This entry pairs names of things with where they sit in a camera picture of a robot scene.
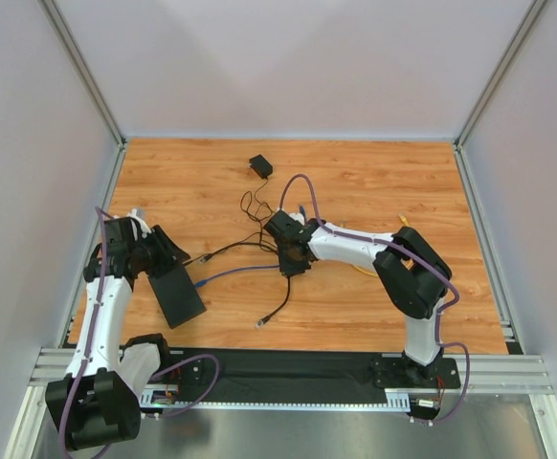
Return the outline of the black network switch box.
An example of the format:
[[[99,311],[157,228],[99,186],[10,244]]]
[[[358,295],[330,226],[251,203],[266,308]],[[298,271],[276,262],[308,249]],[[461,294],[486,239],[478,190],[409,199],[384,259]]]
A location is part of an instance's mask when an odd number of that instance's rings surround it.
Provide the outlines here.
[[[207,311],[182,264],[159,275],[150,275],[148,280],[170,329],[175,329]]]

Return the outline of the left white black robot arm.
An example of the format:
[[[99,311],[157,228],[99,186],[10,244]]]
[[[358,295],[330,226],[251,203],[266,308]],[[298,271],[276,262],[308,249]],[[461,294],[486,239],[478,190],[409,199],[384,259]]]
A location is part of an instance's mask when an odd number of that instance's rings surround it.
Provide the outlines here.
[[[145,274],[170,328],[206,308],[187,273],[189,255],[138,210],[100,217],[101,242],[83,270],[86,310],[75,354],[62,380],[50,382],[46,405],[66,452],[134,439],[139,399],[153,374],[169,363],[160,333],[120,346],[134,284]]]

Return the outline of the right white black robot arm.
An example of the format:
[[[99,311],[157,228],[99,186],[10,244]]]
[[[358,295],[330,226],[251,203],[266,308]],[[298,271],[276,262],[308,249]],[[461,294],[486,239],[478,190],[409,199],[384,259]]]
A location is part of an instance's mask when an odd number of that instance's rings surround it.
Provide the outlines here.
[[[457,290],[452,272],[421,234],[402,227],[395,233],[345,229],[324,220],[278,211],[263,229],[278,248],[281,273],[305,273],[315,261],[335,261],[374,272],[391,303],[405,316],[405,364],[425,375],[443,354],[439,314]]]

